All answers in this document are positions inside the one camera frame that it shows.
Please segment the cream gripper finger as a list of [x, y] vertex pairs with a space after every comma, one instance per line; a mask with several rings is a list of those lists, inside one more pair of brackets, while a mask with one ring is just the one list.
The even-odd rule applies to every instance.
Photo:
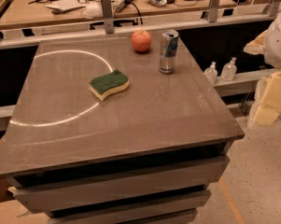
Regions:
[[262, 77], [255, 92], [255, 107], [251, 116], [253, 123], [269, 126], [281, 114], [281, 71]]
[[244, 47], [244, 52], [252, 55], [263, 54], [266, 35], [267, 32], [263, 31], [254, 40], [247, 43]]

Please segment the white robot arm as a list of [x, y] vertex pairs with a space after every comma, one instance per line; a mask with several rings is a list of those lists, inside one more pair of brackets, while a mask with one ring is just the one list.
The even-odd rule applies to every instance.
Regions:
[[244, 52], [262, 54], [264, 61], [276, 69], [258, 81], [248, 119], [250, 127], [270, 126], [281, 114], [281, 12], [267, 30], [245, 45]]

